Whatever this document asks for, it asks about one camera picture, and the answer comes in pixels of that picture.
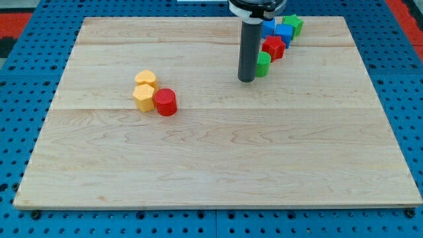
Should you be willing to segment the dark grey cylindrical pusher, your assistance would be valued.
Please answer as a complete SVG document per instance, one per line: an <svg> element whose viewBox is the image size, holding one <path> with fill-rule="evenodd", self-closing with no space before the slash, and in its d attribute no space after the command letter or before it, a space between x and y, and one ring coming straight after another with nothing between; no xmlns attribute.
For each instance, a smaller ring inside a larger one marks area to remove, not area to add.
<svg viewBox="0 0 423 238"><path fill-rule="evenodd" d="M242 22L238 66L238 79L241 82L250 83L255 78L262 26L262 22L258 24Z"/></svg>

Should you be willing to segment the black white robot flange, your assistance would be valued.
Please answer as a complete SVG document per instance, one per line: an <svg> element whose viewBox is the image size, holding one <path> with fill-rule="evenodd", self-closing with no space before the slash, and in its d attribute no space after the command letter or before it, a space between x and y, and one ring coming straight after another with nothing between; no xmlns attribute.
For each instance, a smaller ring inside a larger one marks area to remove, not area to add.
<svg viewBox="0 0 423 238"><path fill-rule="evenodd" d="M247 24L259 24L278 16L287 0L228 0L229 10Z"/></svg>

